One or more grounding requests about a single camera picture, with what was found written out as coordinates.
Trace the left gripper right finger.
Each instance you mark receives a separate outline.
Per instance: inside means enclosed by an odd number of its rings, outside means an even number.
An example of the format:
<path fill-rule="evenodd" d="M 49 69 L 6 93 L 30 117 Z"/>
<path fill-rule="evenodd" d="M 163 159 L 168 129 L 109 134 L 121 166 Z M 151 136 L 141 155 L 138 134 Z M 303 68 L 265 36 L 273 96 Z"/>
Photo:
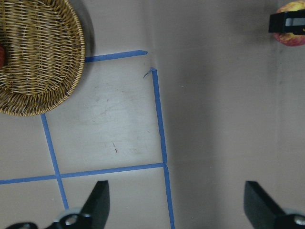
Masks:
<path fill-rule="evenodd" d="M 244 186 L 244 212 L 254 229 L 303 229 L 305 216 L 286 213 L 256 181 Z"/>

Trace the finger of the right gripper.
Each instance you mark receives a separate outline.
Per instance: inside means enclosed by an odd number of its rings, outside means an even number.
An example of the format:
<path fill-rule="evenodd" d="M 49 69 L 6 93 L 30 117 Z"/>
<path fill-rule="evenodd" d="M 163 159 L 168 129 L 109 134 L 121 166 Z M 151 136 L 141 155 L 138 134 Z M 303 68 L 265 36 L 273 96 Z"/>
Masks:
<path fill-rule="evenodd" d="M 269 18 L 269 33 L 305 33 L 305 10 L 284 11 Z"/>

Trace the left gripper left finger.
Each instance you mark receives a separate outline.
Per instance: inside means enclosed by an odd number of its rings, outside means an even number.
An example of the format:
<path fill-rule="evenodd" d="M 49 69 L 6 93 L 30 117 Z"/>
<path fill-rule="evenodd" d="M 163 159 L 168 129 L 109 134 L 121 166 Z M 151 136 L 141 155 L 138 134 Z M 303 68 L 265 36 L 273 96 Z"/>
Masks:
<path fill-rule="evenodd" d="M 66 211 L 49 229 L 103 229 L 110 213 L 108 181 L 98 181 L 79 211 Z"/>

